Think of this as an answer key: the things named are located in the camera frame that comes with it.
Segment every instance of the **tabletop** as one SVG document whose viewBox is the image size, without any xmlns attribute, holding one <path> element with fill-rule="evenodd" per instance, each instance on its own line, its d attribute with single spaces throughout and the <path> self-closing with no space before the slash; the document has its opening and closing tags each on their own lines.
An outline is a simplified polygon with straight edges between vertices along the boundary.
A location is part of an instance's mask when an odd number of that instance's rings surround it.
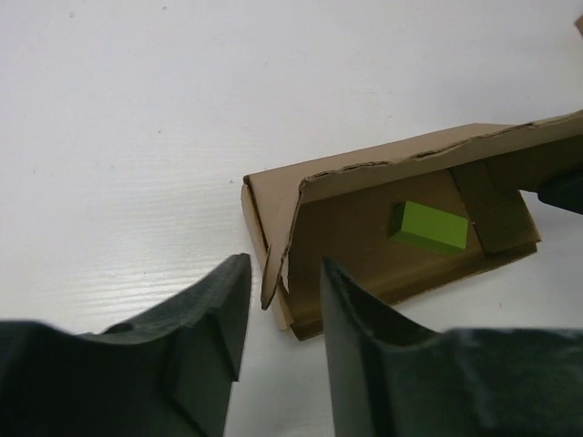
<svg viewBox="0 0 583 437">
<path fill-rule="evenodd" d="M 581 108 L 582 0 L 0 1 L 0 318 L 100 331 L 252 252 L 243 175 Z M 430 328 L 581 327 L 580 217 L 397 308 Z M 322 337 L 251 317 L 227 436 L 333 436 Z"/>
</svg>

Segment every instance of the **green rectangular block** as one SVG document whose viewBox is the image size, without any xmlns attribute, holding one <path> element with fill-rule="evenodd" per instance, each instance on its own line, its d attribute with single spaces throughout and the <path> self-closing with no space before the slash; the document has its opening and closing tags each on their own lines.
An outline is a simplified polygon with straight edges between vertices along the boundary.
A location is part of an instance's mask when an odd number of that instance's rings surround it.
<svg viewBox="0 0 583 437">
<path fill-rule="evenodd" d="M 406 201 L 394 208 L 389 239 L 451 255 L 465 249 L 467 218 Z"/>
</svg>

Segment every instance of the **green block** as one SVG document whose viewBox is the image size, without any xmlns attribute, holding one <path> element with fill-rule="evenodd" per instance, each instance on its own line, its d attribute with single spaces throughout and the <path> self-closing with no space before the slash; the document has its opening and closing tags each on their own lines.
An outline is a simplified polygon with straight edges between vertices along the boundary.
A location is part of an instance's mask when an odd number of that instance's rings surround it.
<svg viewBox="0 0 583 437">
<path fill-rule="evenodd" d="M 394 208 L 389 239 L 442 255 L 465 249 L 467 218 L 407 201 Z"/>
</svg>

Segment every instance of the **white table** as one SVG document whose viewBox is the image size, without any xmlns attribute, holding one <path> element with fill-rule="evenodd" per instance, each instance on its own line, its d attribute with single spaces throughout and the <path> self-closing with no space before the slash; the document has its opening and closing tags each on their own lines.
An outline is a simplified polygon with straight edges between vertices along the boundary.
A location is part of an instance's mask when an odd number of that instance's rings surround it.
<svg viewBox="0 0 583 437">
<path fill-rule="evenodd" d="M 252 251 L 247 173 L 582 107 L 581 0 L 237 3 L 0 2 L 0 318 L 99 331 Z M 527 202 L 538 254 L 399 309 L 581 327 L 581 218 Z M 254 267 L 226 435 L 332 436 L 322 338 L 276 331 Z"/>
</svg>

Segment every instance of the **open cardboard box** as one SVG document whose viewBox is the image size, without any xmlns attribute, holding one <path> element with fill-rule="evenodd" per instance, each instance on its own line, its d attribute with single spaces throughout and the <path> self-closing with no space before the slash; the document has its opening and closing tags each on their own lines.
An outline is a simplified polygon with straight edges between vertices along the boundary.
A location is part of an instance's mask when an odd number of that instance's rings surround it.
<svg viewBox="0 0 583 437">
<path fill-rule="evenodd" d="M 583 33 L 583 17 L 578 20 Z M 322 257 L 388 304 L 537 251 L 519 190 L 583 168 L 583 111 L 522 126 L 466 125 L 248 175 L 243 213 L 263 266 L 261 306 L 300 340 L 322 332 Z M 468 219 L 450 256 L 389 240 L 407 200 Z"/>
</svg>

